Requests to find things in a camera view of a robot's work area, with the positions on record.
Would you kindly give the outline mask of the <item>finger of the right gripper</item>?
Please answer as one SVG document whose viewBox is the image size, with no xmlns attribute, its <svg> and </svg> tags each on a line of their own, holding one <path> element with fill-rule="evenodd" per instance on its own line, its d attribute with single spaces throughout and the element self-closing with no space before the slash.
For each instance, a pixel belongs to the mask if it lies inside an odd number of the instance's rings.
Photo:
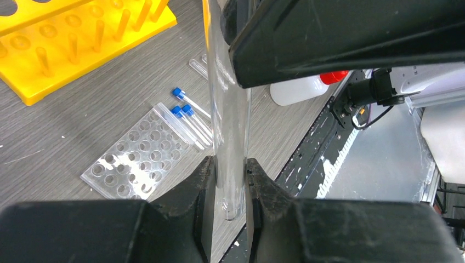
<svg viewBox="0 0 465 263">
<path fill-rule="evenodd" d="M 464 61 L 464 1 L 262 1 L 232 42 L 243 88 Z"/>
</svg>

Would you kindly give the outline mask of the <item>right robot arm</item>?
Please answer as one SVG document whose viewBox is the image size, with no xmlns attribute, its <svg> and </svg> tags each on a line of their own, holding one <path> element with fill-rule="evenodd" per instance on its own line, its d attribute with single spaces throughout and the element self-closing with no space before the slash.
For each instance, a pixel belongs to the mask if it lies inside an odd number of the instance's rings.
<svg viewBox="0 0 465 263">
<path fill-rule="evenodd" d="M 402 104 L 464 79 L 464 1 L 227 1 L 220 28 L 241 88 L 280 106 L 324 94 L 351 70 L 354 106 Z"/>
</svg>

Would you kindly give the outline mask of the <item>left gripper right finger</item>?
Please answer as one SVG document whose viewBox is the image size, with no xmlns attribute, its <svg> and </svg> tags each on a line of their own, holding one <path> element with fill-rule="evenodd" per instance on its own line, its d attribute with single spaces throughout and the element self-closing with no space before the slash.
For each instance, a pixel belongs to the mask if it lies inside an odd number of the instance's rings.
<svg viewBox="0 0 465 263">
<path fill-rule="evenodd" d="M 294 197 L 247 161 L 249 262 L 462 262 L 445 221 L 423 203 Z"/>
</svg>

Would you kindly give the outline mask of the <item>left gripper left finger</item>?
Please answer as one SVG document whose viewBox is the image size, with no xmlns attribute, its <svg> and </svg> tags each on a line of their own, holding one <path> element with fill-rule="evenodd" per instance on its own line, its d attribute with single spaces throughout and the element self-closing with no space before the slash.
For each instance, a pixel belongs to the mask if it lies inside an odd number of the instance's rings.
<svg viewBox="0 0 465 263">
<path fill-rule="evenodd" d="M 1 211 L 1 262 L 210 262 L 214 161 L 142 199 L 22 202 Z"/>
</svg>

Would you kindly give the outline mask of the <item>clear glass test tube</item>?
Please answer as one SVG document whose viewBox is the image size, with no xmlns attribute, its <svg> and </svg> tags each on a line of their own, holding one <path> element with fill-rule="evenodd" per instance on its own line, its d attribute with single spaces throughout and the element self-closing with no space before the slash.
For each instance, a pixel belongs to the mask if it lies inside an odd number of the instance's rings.
<svg viewBox="0 0 465 263">
<path fill-rule="evenodd" d="M 233 221 L 243 213 L 245 199 L 251 92 L 239 86 L 229 58 L 230 35 L 235 34 L 235 29 L 229 29 L 227 22 L 229 18 L 235 19 L 235 2 L 203 1 L 202 5 L 217 203 L 223 218 Z"/>
<path fill-rule="evenodd" d="M 201 61 L 197 61 L 192 58 L 189 60 L 189 66 L 200 74 L 204 79 L 208 80 L 208 70 L 207 70 L 207 55 L 201 55 Z"/>
</svg>

